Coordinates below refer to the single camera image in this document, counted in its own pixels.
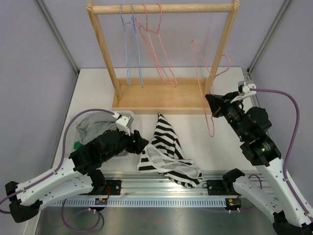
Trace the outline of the black white striped tank top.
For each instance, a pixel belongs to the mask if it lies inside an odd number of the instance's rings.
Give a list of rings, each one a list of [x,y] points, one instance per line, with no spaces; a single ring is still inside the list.
[[[193,160],[184,158],[178,135],[160,113],[153,137],[139,155],[137,169],[141,173],[161,174],[185,188],[194,188],[203,181],[202,171]]]

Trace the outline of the grey tank top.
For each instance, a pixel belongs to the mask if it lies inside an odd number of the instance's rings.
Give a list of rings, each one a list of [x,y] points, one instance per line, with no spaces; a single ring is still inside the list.
[[[77,126],[79,141],[83,145],[89,143],[107,130],[117,130],[116,119],[106,112],[95,112],[88,115]]]

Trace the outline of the green tank top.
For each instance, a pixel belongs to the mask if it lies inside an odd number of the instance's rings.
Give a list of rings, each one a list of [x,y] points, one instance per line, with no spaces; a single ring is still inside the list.
[[[79,141],[76,141],[73,145],[74,150],[77,150],[82,144]]]

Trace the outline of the light blue wire hanger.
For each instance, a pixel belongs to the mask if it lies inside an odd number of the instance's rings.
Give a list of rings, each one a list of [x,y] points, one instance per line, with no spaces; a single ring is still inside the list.
[[[127,33],[126,33],[126,27],[130,22],[124,22],[124,18],[122,16],[122,4],[120,5],[120,18],[122,21],[122,27],[123,27],[123,33],[124,33],[124,48],[125,48],[125,56],[126,56],[126,68],[127,68],[127,84],[130,86],[131,85],[131,61],[132,61],[132,51],[128,50],[128,45],[127,45]]]

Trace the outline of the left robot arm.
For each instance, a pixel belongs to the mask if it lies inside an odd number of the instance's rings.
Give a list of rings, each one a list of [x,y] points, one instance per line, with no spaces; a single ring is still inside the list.
[[[9,214],[16,223],[22,223],[57,201],[81,194],[102,194],[107,186],[100,170],[102,164],[124,151],[140,154],[148,143],[137,130],[131,134],[105,131],[70,153],[59,168],[24,183],[7,183]]]

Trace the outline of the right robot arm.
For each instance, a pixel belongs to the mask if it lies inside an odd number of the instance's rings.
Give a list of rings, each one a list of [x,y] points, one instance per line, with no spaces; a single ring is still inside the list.
[[[212,116],[224,117],[239,137],[243,155],[262,174],[274,196],[254,186],[237,168],[223,175],[223,191],[247,198],[270,220],[278,235],[311,235],[313,209],[287,177],[281,153],[267,135],[271,122],[266,110],[252,107],[244,111],[243,97],[238,92],[207,94],[205,98]]]

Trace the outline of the wooden clothes rack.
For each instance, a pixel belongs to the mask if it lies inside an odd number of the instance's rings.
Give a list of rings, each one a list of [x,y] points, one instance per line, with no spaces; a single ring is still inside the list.
[[[155,4],[146,5],[148,14],[159,13],[159,7]],[[206,94],[214,90],[213,82],[220,75],[218,67],[221,59],[225,56],[224,49],[227,45],[237,12],[240,7],[238,0],[230,3],[199,3],[199,4],[165,4],[161,5],[163,14],[182,13],[227,13],[223,31],[215,53],[211,67],[205,66],[208,77],[176,77],[178,85],[174,88],[168,79],[143,77],[144,87],[141,87],[139,77],[134,85],[127,84],[127,78],[116,77],[110,51],[107,46],[105,35],[99,15],[113,15],[120,13],[117,5],[94,5],[92,1],[86,3],[95,36],[97,38],[104,62],[114,88],[112,109],[114,111],[130,110],[135,114],[152,115],[157,113],[173,115],[199,115],[209,110],[204,100]],[[131,14],[130,6],[122,6],[122,14]],[[134,6],[134,13],[145,14],[142,5]]]

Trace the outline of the white plastic basket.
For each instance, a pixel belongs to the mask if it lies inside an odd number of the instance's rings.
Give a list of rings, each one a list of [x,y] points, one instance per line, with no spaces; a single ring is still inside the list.
[[[79,141],[79,133],[76,130],[76,126],[85,119],[88,115],[95,112],[106,112],[113,115],[113,111],[104,110],[104,109],[88,109],[78,113],[72,118],[70,123],[67,126],[67,132],[64,134],[64,143],[62,144],[62,152],[64,154],[64,159],[68,158],[70,153],[74,150],[73,145],[76,141]]]

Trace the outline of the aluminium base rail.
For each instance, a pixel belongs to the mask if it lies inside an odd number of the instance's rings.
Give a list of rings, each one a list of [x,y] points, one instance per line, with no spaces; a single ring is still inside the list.
[[[245,175],[256,174],[260,177],[263,192],[276,197],[264,176],[257,170],[244,171]],[[157,173],[143,174],[139,172],[102,171],[106,179],[121,180],[120,196],[113,198],[195,198],[208,197],[207,189],[202,185],[207,180],[222,179],[226,171],[204,171],[203,182],[195,188],[184,188]]]

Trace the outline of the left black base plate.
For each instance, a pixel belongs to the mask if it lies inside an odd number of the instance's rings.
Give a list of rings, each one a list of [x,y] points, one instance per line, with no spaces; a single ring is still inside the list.
[[[121,180],[107,180],[105,188],[101,191],[93,192],[92,195],[108,195],[109,192],[110,196],[119,196],[121,193],[121,184]]]

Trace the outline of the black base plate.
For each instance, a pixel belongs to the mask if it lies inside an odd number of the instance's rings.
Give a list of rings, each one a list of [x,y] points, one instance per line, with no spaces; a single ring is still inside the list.
[[[110,196],[119,196],[121,193],[121,184],[121,180],[107,180],[105,188],[101,191],[93,192],[92,195],[108,195],[109,192]]]
[[[202,187],[207,190],[210,196],[239,196],[232,188],[228,188],[223,180],[213,179],[207,180],[202,184]]]

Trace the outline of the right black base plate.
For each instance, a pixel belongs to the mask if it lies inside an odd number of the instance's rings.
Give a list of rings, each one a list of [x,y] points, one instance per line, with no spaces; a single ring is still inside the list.
[[[210,196],[239,196],[232,188],[228,188],[223,180],[213,179],[207,180],[202,184],[202,187],[207,190]]]

